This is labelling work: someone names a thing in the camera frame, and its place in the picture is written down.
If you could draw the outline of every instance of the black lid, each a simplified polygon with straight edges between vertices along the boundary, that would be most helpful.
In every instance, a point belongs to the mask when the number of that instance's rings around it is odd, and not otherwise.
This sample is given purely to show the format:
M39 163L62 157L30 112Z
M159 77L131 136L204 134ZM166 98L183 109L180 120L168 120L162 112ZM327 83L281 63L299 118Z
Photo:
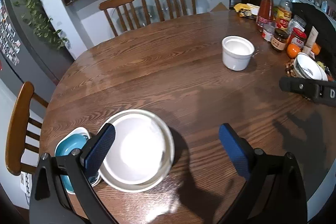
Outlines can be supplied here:
M276 28L274 32L283 39L288 38L288 34L282 29Z

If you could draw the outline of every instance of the bolt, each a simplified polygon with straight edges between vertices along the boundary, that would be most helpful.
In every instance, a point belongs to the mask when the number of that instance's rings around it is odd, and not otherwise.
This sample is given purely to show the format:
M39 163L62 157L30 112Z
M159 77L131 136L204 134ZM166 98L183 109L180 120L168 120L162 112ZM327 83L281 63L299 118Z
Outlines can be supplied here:
M45 160L49 157L49 153L43 153L41 159Z
M261 148L256 148L254 150L254 153L256 153L257 155L262 155L264 153L264 151Z
M294 159L294 155L293 155L293 153L291 153L291 152L287 152L287 153L286 153L286 156L287 156L289 159Z
M80 151L81 151L81 150L80 150L79 148L75 148L75 149L73 149L73 150L71 151L71 154L72 154L73 156L76 156L76 155L79 154Z

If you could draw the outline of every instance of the black cloth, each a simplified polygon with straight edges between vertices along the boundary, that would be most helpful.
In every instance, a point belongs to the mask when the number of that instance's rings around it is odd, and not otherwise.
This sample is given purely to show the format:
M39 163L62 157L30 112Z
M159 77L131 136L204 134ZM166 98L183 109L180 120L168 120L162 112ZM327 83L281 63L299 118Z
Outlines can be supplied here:
M305 27L307 37L313 26L319 32L316 43L322 49L315 60L327 65L336 79L336 30L327 16L313 5L298 2L293 2L293 15L298 15L307 23Z

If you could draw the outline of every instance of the wooden table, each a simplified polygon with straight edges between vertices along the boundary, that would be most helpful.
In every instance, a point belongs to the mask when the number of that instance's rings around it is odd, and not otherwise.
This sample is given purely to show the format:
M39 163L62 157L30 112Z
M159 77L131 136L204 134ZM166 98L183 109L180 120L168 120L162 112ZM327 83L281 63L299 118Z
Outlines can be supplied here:
M239 35L255 46L241 72L222 63L221 40ZM113 114L149 110L173 130L176 160L155 188L130 194L105 182L95 190L121 223L216 223L241 189L218 139L229 122L252 147L291 151L307 197L336 157L336 108L280 91L287 55L234 11L181 17L127 32L83 53L58 84L43 122L40 151L54 154L76 127L96 133ZM75 196L76 212L84 215Z

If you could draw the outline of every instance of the orange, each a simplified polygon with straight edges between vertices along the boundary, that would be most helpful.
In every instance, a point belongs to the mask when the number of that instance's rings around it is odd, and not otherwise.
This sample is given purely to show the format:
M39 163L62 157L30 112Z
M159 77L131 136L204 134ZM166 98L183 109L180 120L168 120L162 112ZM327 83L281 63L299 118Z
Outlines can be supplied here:
M321 47L314 43L314 45L311 48L311 51L315 54L318 55L320 53Z
M291 59L294 59L298 53L301 52L301 49L299 46L293 44L293 43L290 43L287 47L287 55L291 58Z

